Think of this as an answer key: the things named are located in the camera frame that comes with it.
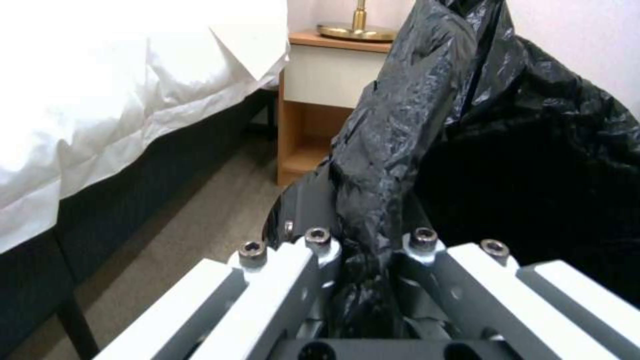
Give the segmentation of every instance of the white drawer front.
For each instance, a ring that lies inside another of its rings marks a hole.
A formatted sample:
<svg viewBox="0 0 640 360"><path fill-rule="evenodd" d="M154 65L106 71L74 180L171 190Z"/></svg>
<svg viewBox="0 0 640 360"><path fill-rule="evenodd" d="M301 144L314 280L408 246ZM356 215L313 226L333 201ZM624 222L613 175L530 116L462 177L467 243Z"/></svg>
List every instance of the white drawer front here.
<svg viewBox="0 0 640 360"><path fill-rule="evenodd" d="M284 99L354 108L362 88L378 77L387 54L292 45Z"/></svg>

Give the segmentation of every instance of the bed leg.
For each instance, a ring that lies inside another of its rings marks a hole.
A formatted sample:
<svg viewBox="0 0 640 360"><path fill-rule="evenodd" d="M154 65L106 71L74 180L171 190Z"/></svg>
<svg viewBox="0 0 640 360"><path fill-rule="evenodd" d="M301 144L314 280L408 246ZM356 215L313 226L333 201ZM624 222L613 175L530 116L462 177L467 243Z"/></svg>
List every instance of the bed leg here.
<svg viewBox="0 0 640 360"><path fill-rule="evenodd" d="M267 100L267 139L272 141L276 137L276 125L275 125L275 117L276 117L276 101L278 100L277 92L274 96L269 96Z"/></svg>
<svg viewBox="0 0 640 360"><path fill-rule="evenodd" d="M80 359L89 360L98 354L98 344L73 295L58 308L58 319L74 344Z"/></svg>

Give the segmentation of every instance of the lamp base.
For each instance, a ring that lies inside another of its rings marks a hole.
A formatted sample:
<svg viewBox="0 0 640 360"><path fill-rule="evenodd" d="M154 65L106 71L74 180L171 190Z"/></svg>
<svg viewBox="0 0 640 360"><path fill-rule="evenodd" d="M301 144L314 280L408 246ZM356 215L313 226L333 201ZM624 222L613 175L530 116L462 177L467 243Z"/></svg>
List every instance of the lamp base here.
<svg viewBox="0 0 640 360"><path fill-rule="evenodd" d="M355 30L346 22L322 22L318 24L317 31L320 35L343 40L392 42L396 38L397 31L367 26L364 30Z"/></svg>

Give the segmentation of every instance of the white wall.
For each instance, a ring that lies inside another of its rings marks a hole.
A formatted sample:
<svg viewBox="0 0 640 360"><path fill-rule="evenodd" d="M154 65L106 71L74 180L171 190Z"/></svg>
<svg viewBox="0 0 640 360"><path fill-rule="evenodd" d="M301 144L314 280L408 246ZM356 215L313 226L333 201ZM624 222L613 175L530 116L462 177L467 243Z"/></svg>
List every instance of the white wall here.
<svg viewBox="0 0 640 360"><path fill-rule="evenodd" d="M508 0L516 34L607 90L640 120L639 0Z"/></svg>
<svg viewBox="0 0 640 360"><path fill-rule="evenodd" d="M287 0L289 30L350 22L356 0ZM367 0L371 25L399 28L414 0ZM607 90L640 120L640 0L507 0L516 33Z"/></svg>
<svg viewBox="0 0 640 360"><path fill-rule="evenodd" d="M357 0L287 0L289 31L314 29L318 22L351 22ZM367 23L399 29L414 0L367 0Z"/></svg>

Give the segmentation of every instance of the brass lamp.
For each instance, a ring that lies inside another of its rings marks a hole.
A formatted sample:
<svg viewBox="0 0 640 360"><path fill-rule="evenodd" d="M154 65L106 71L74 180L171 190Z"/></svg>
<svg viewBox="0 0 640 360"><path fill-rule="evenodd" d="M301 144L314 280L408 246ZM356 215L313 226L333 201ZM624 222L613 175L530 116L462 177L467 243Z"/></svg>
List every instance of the brass lamp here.
<svg viewBox="0 0 640 360"><path fill-rule="evenodd" d="M317 31L326 37L355 41L392 42L397 32L377 26L367 26L367 10L365 0L358 0L358 6L353 12L353 22L322 22Z"/></svg>

